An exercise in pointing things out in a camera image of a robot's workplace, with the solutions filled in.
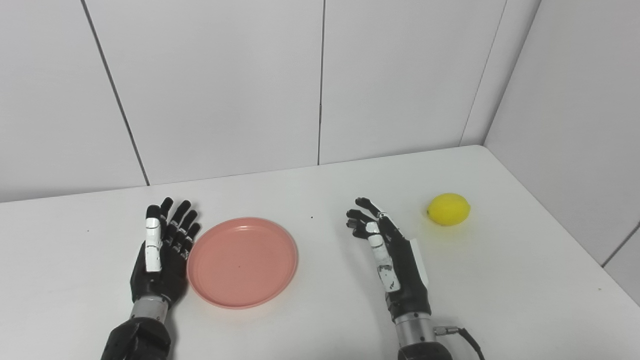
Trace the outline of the black and white right hand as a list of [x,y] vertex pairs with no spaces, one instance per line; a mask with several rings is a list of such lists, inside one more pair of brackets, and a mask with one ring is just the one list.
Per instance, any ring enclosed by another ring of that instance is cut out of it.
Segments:
[[358,197],[354,202],[358,208],[346,212],[346,226],[355,238],[368,241],[391,320],[398,322],[405,315],[430,316],[429,281],[418,244],[407,239],[371,199]]

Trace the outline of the black and white left hand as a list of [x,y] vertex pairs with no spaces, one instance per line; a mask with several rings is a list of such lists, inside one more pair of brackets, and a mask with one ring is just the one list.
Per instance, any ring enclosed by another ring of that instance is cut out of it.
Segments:
[[157,237],[158,248],[151,253],[157,266],[148,270],[147,244],[142,242],[129,282],[133,302],[154,296],[171,308],[186,293],[186,264],[202,227],[195,221],[198,212],[189,200],[183,200],[170,214],[173,204],[173,198],[167,197],[161,205],[147,207],[145,223]]

